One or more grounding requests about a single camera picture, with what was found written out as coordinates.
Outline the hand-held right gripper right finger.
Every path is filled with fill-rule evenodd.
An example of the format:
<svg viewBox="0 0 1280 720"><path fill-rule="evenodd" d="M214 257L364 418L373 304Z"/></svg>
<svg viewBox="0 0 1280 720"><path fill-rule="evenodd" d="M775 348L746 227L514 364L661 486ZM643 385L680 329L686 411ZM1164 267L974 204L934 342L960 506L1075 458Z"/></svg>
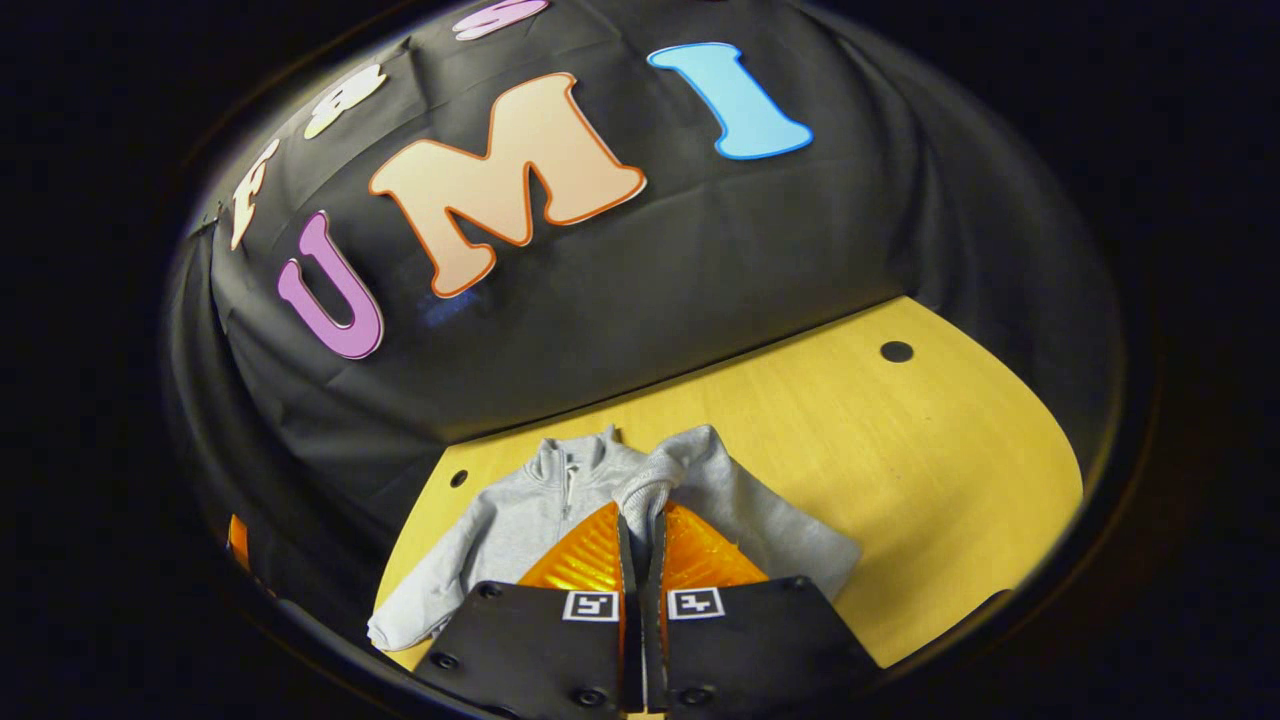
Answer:
<svg viewBox="0 0 1280 720"><path fill-rule="evenodd" d="M643 708L768 719L882 669L806 575L772 578L692 510L667 503L641 585Z"/></svg>

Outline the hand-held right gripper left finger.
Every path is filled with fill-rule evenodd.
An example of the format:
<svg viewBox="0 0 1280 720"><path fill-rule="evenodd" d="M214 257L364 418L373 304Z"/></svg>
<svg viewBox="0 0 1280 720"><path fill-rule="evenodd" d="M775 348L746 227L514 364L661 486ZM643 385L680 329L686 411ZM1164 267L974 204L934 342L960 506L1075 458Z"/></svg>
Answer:
<svg viewBox="0 0 1280 720"><path fill-rule="evenodd" d="M518 580L467 594L416 666L507 719L625 719L643 707L643 621L628 527L604 503Z"/></svg>

